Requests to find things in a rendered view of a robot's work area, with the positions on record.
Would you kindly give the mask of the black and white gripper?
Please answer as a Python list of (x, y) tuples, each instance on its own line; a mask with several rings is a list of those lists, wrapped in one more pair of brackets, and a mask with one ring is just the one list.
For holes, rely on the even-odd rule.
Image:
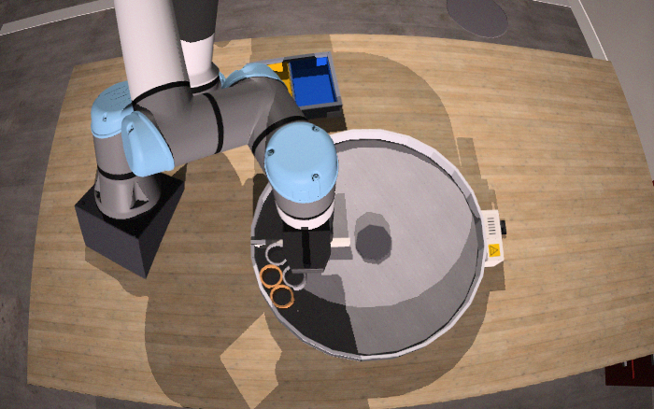
[(278, 206), (277, 211), (283, 223), (283, 254), (291, 272), (323, 273), (331, 255), (334, 200), (322, 215), (314, 219), (294, 219)]

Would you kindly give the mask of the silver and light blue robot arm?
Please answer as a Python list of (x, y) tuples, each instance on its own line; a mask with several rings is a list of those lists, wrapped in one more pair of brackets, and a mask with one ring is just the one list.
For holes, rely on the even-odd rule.
[(212, 62), (218, 2), (114, 0), (128, 82), (101, 92), (91, 110), (94, 197), (107, 217), (145, 216), (161, 199), (160, 172), (245, 145), (283, 213), (314, 219), (331, 206), (333, 139), (268, 65), (225, 78)]

